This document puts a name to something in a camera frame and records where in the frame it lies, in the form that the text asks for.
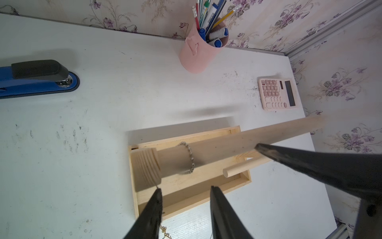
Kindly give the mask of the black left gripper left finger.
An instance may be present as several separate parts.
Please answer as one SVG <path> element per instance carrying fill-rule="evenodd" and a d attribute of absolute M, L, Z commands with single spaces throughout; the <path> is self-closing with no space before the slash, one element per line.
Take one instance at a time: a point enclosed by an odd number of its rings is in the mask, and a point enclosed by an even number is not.
<path fill-rule="evenodd" d="M 162 214 L 162 190 L 157 188 L 124 239 L 158 239 Z"/>

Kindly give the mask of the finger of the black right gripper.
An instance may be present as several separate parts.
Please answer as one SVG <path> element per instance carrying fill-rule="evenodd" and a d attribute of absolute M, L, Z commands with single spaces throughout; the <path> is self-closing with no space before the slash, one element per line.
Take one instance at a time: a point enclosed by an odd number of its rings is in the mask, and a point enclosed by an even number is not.
<path fill-rule="evenodd" d="M 259 143 L 262 155 L 365 200 L 382 198 L 380 154 L 322 153 Z"/>

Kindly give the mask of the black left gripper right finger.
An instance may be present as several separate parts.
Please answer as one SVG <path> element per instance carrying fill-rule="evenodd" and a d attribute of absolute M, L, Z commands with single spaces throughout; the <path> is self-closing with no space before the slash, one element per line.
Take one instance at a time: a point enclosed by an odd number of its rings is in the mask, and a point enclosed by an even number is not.
<path fill-rule="evenodd" d="M 253 239 L 217 186 L 210 190 L 210 212 L 213 239 Z"/>

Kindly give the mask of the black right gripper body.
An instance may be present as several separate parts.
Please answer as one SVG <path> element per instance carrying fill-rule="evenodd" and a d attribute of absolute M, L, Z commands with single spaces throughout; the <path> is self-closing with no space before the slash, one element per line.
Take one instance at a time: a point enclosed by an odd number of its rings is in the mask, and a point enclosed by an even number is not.
<path fill-rule="evenodd" d="M 382 239 L 382 201 L 361 200 L 353 239 Z"/>

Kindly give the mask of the wooden jewelry display stand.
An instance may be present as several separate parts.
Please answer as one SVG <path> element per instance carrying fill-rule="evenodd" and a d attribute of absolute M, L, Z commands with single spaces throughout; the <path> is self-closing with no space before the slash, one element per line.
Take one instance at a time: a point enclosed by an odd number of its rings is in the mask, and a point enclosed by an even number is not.
<path fill-rule="evenodd" d="M 207 202 L 211 186 L 227 193 L 249 184 L 250 170 L 269 162 L 257 144 L 309 133 L 325 121 L 315 116 L 247 131 L 228 127 L 131 146 L 135 215 L 140 216 L 156 187 L 162 189 L 162 215 L 168 219 Z"/>

